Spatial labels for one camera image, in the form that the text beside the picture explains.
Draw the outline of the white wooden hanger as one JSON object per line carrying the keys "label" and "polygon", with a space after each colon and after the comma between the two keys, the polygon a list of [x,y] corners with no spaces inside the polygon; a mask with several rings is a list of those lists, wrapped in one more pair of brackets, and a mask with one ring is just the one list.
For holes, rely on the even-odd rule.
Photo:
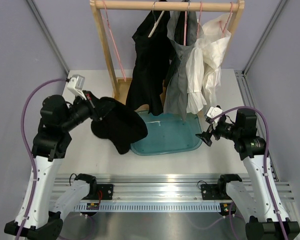
{"label": "white wooden hanger", "polygon": [[155,30],[157,29],[161,19],[163,18],[165,11],[162,10],[160,15],[158,17],[156,17],[155,15],[155,4],[156,4],[157,0],[154,1],[153,5],[152,5],[152,15],[154,18],[154,24],[153,24],[153,28],[151,29],[150,33],[148,34],[148,38],[151,38],[155,32]]}

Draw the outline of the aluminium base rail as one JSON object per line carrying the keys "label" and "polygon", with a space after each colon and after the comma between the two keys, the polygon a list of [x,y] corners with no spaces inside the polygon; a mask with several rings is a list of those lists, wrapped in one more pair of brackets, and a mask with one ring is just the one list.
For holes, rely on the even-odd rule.
{"label": "aluminium base rail", "polygon": [[[131,203],[185,203],[202,202],[200,184],[216,184],[220,173],[213,174],[92,174],[98,184],[113,184],[113,202]],[[247,173],[240,175],[247,192],[254,197],[253,187]],[[69,174],[57,174],[50,195],[56,201],[70,186]],[[283,202],[294,202],[294,194],[288,182],[275,181]]]}

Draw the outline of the teal plastic tray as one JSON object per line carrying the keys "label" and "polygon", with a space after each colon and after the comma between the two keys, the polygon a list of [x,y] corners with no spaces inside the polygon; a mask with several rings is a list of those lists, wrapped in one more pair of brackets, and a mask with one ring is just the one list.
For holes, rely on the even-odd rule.
{"label": "teal plastic tray", "polygon": [[140,156],[152,156],[193,151],[202,141],[196,136],[202,132],[198,115],[188,113],[183,121],[176,114],[154,116],[146,110],[139,111],[145,122],[147,137],[131,144],[131,150]]}

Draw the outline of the black skirt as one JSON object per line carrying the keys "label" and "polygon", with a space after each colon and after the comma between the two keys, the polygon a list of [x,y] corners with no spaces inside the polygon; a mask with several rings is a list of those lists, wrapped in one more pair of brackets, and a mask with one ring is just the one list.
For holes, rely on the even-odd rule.
{"label": "black skirt", "polygon": [[101,121],[92,121],[92,133],[100,139],[108,139],[120,155],[126,154],[131,144],[148,135],[144,120],[133,109],[111,97],[101,97],[102,104],[114,104],[114,108]]}

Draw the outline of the wooden clothes rack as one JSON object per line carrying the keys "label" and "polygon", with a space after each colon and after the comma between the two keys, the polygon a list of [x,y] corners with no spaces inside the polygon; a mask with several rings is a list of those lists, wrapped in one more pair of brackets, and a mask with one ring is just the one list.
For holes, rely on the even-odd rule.
{"label": "wooden clothes rack", "polygon": [[[135,1],[135,0],[105,0],[106,8],[108,10],[137,10],[137,11],[152,11],[155,0],[149,1]],[[202,2],[203,12],[229,13],[231,9],[231,2],[233,2],[233,11],[227,30],[231,33],[231,38],[234,37],[239,22],[241,20],[245,1],[231,0],[229,3],[213,3]],[[98,32],[100,44],[103,49],[106,67],[109,73],[110,82],[112,85],[112,96],[117,101],[125,103],[132,81],[131,77],[127,77],[124,82],[122,77],[116,77],[113,60],[111,56],[110,46],[108,40],[111,39],[110,32],[106,22],[106,16],[103,17],[101,10],[104,10],[102,0],[91,0],[89,2],[93,14],[95,26]],[[155,11],[187,11],[187,2],[162,2],[157,1],[154,6]],[[190,2],[189,12],[200,12],[200,2]]]}

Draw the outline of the grey dress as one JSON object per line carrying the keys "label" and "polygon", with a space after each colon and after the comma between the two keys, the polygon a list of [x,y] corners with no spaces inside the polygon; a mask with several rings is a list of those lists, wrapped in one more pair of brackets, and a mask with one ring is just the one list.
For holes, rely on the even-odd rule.
{"label": "grey dress", "polygon": [[174,11],[167,23],[167,37],[172,45],[171,63],[164,80],[166,87],[163,112],[179,115],[186,120],[188,103],[188,79],[186,63],[197,40],[197,14],[188,13],[187,43],[183,45],[185,12]]}

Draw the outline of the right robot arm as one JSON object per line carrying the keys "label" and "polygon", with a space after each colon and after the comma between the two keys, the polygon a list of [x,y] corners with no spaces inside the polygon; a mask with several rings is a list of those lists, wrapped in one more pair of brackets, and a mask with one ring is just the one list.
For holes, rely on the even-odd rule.
{"label": "right robot arm", "polygon": [[249,240],[294,240],[300,225],[290,219],[285,210],[271,171],[269,139],[257,135],[257,117],[261,112],[253,107],[235,107],[235,122],[228,123],[226,112],[219,106],[210,107],[206,114],[209,127],[197,134],[207,146],[211,138],[233,141],[250,178],[251,196],[237,174],[222,174],[215,190],[222,198],[230,198],[245,220],[245,234]]}

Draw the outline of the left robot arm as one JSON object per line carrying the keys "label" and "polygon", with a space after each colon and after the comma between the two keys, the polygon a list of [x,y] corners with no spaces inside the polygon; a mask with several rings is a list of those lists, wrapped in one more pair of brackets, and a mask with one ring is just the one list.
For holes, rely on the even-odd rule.
{"label": "left robot arm", "polygon": [[61,95],[47,97],[40,110],[37,134],[29,151],[31,174],[21,209],[5,224],[4,233],[16,239],[56,240],[65,218],[83,199],[98,194],[97,180],[79,174],[70,188],[50,207],[50,199],[59,168],[72,140],[70,131],[87,119],[100,120],[103,105],[90,91],[76,96],[71,106]]}

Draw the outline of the pink wire hanger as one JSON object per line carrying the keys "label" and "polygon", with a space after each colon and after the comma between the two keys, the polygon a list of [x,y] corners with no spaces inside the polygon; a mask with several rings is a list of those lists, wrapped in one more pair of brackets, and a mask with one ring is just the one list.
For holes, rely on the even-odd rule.
{"label": "pink wire hanger", "polygon": [[106,16],[106,24],[107,24],[107,27],[108,27],[108,30],[109,30],[109,33],[110,33],[110,38],[112,40],[113,47],[114,47],[114,53],[115,53],[115,56],[117,58],[117,62],[119,64],[123,80],[124,80],[124,82],[126,82],[127,81],[127,76],[126,76],[125,70],[123,68],[121,57],[120,57],[120,54],[119,54],[119,51],[118,51],[118,47],[116,45],[116,41],[115,41],[115,38],[114,38],[114,35],[113,35],[113,31],[112,31],[112,28],[111,28],[111,25],[110,25],[110,22],[109,22],[108,11],[107,11],[107,6],[106,6],[105,0],[102,0],[102,3],[103,3],[104,11],[105,11],[105,16]]}

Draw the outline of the pink hanger far right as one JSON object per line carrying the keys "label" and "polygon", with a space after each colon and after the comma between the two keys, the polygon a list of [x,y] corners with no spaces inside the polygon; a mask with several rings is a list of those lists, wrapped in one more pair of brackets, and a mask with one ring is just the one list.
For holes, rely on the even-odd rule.
{"label": "pink hanger far right", "polygon": [[228,18],[227,18],[226,22],[224,23],[224,25],[222,25],[221,21],[219,22],[219,26],[220,26],[220,30],[221,30],[221,37],[222,38],[225,36],[225,31],[226,31],[226,28],[228,27],[230,18],[232,16],[233,8],[234,8],[234,3],[231,1],[230,2],[230,12],[228,14]]}

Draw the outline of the pink hanger middle right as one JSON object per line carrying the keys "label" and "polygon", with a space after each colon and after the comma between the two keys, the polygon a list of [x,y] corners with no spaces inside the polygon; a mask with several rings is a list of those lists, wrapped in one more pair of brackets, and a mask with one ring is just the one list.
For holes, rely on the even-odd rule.
{"label": "pink hanger middle right", "polygon": [[200,30],[200,26],[201,26],[202,11],[203,11],[203,3],[202,3],[202,1],[200,1],[199,17],[197,19],[196,39],[198,39],[198,37],[199,37],[199,30]]}

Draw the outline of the black dress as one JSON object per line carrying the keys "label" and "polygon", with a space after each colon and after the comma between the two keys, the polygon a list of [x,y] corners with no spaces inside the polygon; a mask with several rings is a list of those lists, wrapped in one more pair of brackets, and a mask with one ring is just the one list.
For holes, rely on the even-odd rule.
{"label": "black dress", "polygon": [[[156,17],[160,13],[159,10],[154,11]],[[148,38],[154,26],[151,11],[132,36],[136,60],[125,105],[133,110],[148,105],[148,112],[154,116],[163,113],[160,95],[163,93],[163,82],[170,67],[170,54],[173,50],[167,37],[167,24],[170,18],[170,12],[165,11],[154,34]]]}

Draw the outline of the pink hanger under grey dress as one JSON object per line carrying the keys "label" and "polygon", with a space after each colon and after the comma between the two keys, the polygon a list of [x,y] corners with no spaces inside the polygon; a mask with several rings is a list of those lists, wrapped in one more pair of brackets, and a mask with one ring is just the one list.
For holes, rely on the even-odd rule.
{"label": "pink hanger under grey dress", "polygon": [[184,12],[184,28],[183,28],[183,46],[187,45],[187,30],[188,30],[188,13],[190,10],[190,1],[187,1],[187,11]]}

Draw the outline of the cream white garment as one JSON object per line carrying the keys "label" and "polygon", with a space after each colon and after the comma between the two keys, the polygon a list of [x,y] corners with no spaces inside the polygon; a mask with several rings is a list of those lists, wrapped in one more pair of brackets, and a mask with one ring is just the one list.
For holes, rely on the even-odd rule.
{"label": "cream white garment", "polygon": [[223,63],[226,50],[232,34],[226,28],[224,37],[222,38],[221,24],[224,25],[229,13],[220,15],[219,17],[206,22],[202,26],[203,30],[203,95],[206,100],[206,108],[215,107],[217,105],[217,88],[221,85],[221,65]]}

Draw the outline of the white pleated blouse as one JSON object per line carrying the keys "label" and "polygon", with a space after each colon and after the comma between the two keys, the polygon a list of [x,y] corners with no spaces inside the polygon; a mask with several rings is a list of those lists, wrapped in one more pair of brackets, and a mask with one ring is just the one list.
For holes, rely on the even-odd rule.
{"label": "white pleated blouse", "polygon": [[202,93],[205,74],[203,46],[204,39],[198,38],[185,65],[187,77],[187,113],[197,114],[207,104]]}

